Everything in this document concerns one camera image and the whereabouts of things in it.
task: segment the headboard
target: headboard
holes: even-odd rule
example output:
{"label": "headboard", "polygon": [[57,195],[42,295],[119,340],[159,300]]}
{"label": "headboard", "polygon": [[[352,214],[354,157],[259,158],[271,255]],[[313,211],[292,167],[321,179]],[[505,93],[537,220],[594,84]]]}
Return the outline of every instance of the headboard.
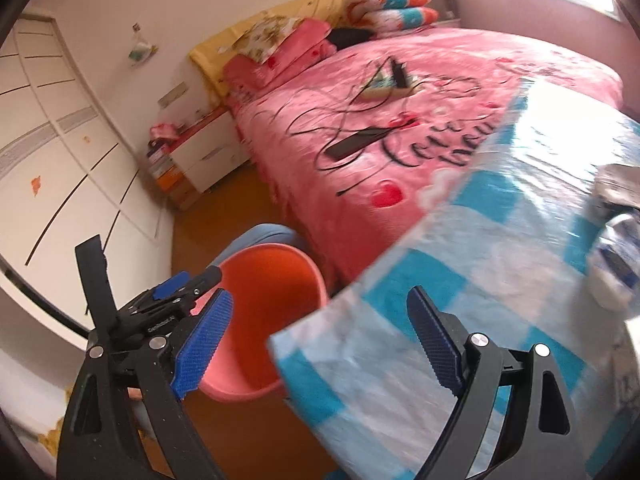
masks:
{"label": "headboard", "polygon": [[234,56],[231,46],[259,20],[265,16],[279,14],[282,16],[299,16],[301,18],[317,18],[331,24],[332,27],[343,25],[343,0],[293,0],[271,9],[263,10],[252,17],[222,30],[215,36],[195,46],[189,53],[191,59],[200,67],[208,83],[216,93],[224,98],[229,88],[222,77],[222,69]]}

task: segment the wall switch plate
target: wall switch plate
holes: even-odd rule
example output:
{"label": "wall switch plate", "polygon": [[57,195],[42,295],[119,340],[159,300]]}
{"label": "wall switch plate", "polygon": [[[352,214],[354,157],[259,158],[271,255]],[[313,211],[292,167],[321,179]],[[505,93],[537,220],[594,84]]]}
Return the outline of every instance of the wall switch plate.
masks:
{"label": "wall switch plate", "polygon": [[172,88],[165,95],[159,98],[158,104],[160,105],[161,108],[167,108],[168,105],[173,103],[178,97],[180,97],[181,95],[184,95],[188,89],[189,88],[187,86],[187,83],[183,81],[178,86]]}

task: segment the rolled blanket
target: rolled blanket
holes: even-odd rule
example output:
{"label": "rolled blanket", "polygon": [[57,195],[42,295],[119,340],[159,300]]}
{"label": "rolled blanket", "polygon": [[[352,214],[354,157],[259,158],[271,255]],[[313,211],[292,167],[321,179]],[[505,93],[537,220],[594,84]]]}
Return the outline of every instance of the rolled blanket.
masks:
{"label": "rolled blanket", "polygon": [[358,26],[374,32],[393,32],[430,25],[437,19],[438,11],[429,7],[375,10],[367,12],[358,22]]}
{"label": "rolled blanket", "polygon": [[421,7],[431,0],[345,0],[344,19],[351,25],[359,25],[359,21],[368,12],[383,9],[405,9]]}

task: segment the orange sticker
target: orange sticker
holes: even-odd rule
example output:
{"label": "orange sticker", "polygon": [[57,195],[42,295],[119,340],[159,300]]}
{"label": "orange sticker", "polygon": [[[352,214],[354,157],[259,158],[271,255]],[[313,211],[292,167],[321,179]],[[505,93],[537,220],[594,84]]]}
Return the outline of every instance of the orange sticker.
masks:
{"label": "orange sticker", "polygon": [[31,181],[31,189],[33,190],[33,195],[37,196],[40,188],[42,187],[42,183],[40,181],[40,176],[38,175]]}

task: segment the person's leg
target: person's leg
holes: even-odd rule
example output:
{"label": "person's leg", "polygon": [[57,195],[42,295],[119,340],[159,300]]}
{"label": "person's leg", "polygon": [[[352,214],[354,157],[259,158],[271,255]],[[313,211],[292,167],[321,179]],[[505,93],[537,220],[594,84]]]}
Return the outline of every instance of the person's leg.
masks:
{"label": "person's leg", "polygon": [[259,224],[232,241],[209,265],[219,265],[242,249],[260,244],[285,244],[308,252],[306,240],[293,229],[280,224]]}

